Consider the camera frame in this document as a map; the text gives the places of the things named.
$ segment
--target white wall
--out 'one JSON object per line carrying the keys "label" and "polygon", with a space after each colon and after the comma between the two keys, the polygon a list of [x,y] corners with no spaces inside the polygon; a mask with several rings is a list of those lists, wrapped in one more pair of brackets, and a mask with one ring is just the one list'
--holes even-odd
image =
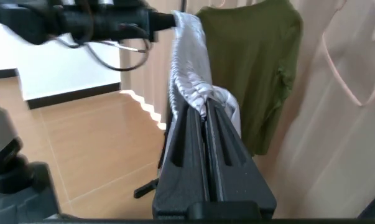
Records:
{"label": "white wall", "polygon": [[[119,67],[119,50],[95,44],[95,51]],[[118,83],[120,73],[98,64],[85,49],[68,49],[58,42],[32,45],[0,26],[0,68],[17,67],[25,100]]]}

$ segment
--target tiled floor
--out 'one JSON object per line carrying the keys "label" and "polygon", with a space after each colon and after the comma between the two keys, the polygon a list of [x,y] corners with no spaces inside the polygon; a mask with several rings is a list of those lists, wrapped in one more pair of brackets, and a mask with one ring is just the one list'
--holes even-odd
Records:
{"label": "tiled floor", "polygon": [[154,179],[164,140],[148,112],[118,92],[29,110],[17,78],[0,80],[30,161],[50,166],[65,213],[90,218],[151,218],[154,194],[133,190]]}

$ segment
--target olive green long-sleeve shirt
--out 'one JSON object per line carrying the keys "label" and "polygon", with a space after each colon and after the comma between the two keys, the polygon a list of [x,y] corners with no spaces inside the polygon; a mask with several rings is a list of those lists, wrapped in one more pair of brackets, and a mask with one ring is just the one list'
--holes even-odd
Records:
{"label": "olive green long-sleeve shirt", "polygon": [[205,7],[197,16],[213,84],[236,97],[248,151],[266,154],[294,82],[302,19],[288,0],[235,9]]}

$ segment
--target pink hanger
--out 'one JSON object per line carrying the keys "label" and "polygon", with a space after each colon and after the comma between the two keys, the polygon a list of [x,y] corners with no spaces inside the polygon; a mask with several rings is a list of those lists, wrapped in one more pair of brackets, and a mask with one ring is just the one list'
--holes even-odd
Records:
{"label": "pink hanger", "polygon": [[[344,3],[342,4],[341,7],[339,7],[334,15],[340,11],[342,9],[342,7],[346,4],[346,0],[344,1]],[[373,92],[371,93],[371,95],[369,96],[369,98],[364,102],[360,102],[356,95],[354,95],[354,93],[350,90],[350,88],[348,87],[348,85],[346,84],[346,82],[342,79],[338,69],[336,69],[336,66],[334,64],[334,62],[332,61],[331,59],[331,56],[330,56],[330,53],[328,52],[328,49],[326,47],[326,43],[325,43],[325,32],[326,30],[324,31],[323,35],[322,35],[322,44],[324,46],[324,49],[325,49],[325,53],[326,53],[326,60],[329,64],[329,66],[331,67],[331,70],[332,70],[332,73],[334,74],[334,77],[336,78],[336,80],[338,81],[338,83],[342,86],[342,89],[346,92],[346,94],[350,97],[350,99],[353,101],[353,103],[355,103],[356,105],[358,106],[365,106],[365,105],[368,105],[369,103],[371,103],[374,99],[375,99],[375,86],[374,86],[374,90]]]}

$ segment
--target beige curtain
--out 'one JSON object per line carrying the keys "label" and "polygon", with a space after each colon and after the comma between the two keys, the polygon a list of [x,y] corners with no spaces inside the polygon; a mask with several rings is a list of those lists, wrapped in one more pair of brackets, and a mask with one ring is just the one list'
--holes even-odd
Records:
{"label": "beige curtain", "polygon": [[[211,4],[226,8],[260,0],[187,2],[187,12],[196,13]],[[359,107],[348,97],[326,61],[326,49],[346,84],[365,101],[375,84],[375,0],[290,2],[304,22],[297,77],[268,154],[254,160],[276,196],[276,217],[356,217],[375,197],[375,100]],[[149,3],[163,12],[180,8],[180,1]],[[123,90],[154,105],[162,121],[172,39],[171,30],[161,32],[149,62],[121,78]],[[122,55],[123,63],[134,57]]]}

